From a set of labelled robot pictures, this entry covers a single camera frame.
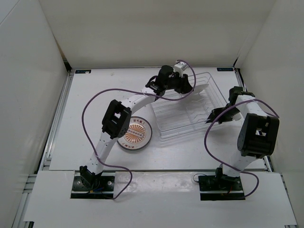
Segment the left blue corner label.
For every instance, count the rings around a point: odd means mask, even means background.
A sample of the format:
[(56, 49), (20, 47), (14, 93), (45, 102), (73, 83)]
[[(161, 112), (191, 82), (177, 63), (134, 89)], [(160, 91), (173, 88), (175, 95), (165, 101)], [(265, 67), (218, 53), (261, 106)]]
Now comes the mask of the left blue corner label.
[(75, 74), (90, 74), (91, 70), (76, 70)]

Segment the white plate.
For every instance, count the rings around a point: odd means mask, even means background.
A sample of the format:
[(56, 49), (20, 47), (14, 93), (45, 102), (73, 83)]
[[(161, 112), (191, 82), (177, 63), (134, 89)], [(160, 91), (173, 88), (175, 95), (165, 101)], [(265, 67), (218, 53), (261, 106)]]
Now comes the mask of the white plate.
[(209, 86), (208, 83), (206, 84), (201, 84), (201, 85), (197, 85), (195, 86), (194, 90), (192, 92), (189, 92), (183, 96), (187, 96), (187, 95), (196, 95), (196, 94), (199, 94), (201, 93), (203, 90), (205, 90), (207, 87)]

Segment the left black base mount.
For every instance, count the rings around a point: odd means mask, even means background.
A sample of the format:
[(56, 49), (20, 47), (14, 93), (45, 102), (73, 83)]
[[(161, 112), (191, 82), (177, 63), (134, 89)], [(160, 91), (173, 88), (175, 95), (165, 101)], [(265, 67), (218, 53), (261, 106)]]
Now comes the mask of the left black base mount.
[(92, 187), (83, 184), (79, 173), (74, 175), (71, 199), (99, 199), (109, 200), (114, 197), (115, 172), (104, 172), (97, 178)]

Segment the blue corner label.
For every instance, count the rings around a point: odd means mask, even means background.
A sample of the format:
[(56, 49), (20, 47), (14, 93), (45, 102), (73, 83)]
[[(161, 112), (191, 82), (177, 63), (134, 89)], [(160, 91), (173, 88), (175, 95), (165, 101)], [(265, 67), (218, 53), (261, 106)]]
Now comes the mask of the blue corner label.
[(76, 70), (75, 74), (90, 74), (91, 70)]
[(217, 71), (219, 72), (232, 72), (234, 68), (232, 67), (217, 67)]

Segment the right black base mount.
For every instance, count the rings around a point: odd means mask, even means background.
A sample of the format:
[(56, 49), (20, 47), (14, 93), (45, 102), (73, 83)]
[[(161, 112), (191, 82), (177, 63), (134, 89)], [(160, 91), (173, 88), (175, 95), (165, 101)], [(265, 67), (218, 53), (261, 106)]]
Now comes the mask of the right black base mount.
[(195, 174), (193, 181), (199, 185), (201, 201), (245, 200), (241, 179), (216, 180), (215, 175)]

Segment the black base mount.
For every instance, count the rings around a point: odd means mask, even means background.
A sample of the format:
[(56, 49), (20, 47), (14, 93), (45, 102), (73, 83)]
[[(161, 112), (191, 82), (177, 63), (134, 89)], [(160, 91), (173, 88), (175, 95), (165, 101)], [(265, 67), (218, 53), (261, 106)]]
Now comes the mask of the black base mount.
[(195, 174), (193, 181), (199, 185), (201, 201), (245, 200), (241, 179), (216, 180), (215, 175)]
[(114, 197), (115, 172), (104, 172), (97, 178), (92, 187), (83, 184), (79, 173), (74, 175), (71, 199), (99, 199), (109, 200)]

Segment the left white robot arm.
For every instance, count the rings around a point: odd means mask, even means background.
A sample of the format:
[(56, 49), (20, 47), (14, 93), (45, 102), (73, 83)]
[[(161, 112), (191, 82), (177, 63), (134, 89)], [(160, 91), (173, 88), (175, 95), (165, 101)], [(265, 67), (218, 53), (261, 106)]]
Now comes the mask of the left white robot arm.
[(133, 93), (134, 95), (123, 101), (114, 99), (110, 102), (102, 119), (101, 135), (96, 146), (90, 139), (85, 127), (85, 111), (98, 95), (109, 92), (111, 89), (106, 89), (93, 96), (85, 105), (81, 117), (85, 135), (93, 148), (93, 155), (87, 165), (79, 168), (83, 185), (89, 190), (98, 188), (100, 176), (105, 166), (129, 171), (126, 167), (105, 164), (105, 160), (113, 145), (127, 133), (132, 114), (159, 98), (171, 101), (171, 98), (164, 97), (167, 90), (174, 90), (184, 95), (183, 98), (185, 98), (193, 92), (195, 85), (196, 81), (194, 81), (193, 85), (189, 83), (187, 74), (180, 76), (177, 72), (169, 72), (153, 76), (140, 92), (121, 89), (123, 92)]

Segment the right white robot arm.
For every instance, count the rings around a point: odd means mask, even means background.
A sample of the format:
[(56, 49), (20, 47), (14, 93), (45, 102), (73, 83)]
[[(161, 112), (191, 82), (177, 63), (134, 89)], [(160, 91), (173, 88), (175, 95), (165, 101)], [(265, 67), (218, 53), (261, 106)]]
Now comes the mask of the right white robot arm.
[[(210, 126), (204, 136), (206, 152), (221, 164), (213, 178), (213, 184), (219, 190), (236, 182), (249, 164), (274, 152), (279, 129), (278, 114), (267, 103), (256, 99), (253, 93), (234, 92), (228, 100), (226, 106), (211, 112), (208, 117)], [(244, 118), (237, 138), (237, 150), (228, 162), (224, 162), (209, 151), (208, 134), (215, 123), (230, 122), (237, 114)]]

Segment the right blue corner label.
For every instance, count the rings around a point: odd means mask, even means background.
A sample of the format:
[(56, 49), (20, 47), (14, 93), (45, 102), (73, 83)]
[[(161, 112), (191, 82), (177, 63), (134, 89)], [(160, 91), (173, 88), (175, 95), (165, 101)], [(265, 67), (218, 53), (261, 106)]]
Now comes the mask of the right blue corner label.
[(234, 68), (232, 67), (217, 67), (217, 71), (219, 72), (232, 72)]

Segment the white wire dish rack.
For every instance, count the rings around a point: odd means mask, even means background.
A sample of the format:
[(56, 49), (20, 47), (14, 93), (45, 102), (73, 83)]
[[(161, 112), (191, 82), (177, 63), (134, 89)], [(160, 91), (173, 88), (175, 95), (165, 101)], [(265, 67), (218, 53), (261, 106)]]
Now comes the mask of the white wire dish rack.
[(209, 72), (198, 73), (196, 86), (206, 83), (209, 86), (199, 94), (182, 99), (183, 95), (166, 91), (165, 97), (170, 98), (170, 101), (159, 99), (152, 103), (161, 139), (166, 140), (208, 127), (206, 120), (211, 111), (227, 104), (212, 75)]

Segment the orange patterned glass plate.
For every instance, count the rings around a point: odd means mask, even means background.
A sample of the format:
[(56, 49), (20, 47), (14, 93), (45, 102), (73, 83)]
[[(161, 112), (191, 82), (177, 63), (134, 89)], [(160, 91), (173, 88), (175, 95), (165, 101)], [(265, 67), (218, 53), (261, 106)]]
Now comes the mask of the orange patterned glass plate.
[(142, 117), (132, 116), (126, 134), (118, 139), (120, 147), (128, 151), (145, 148), (152, 139), (152, 126)]

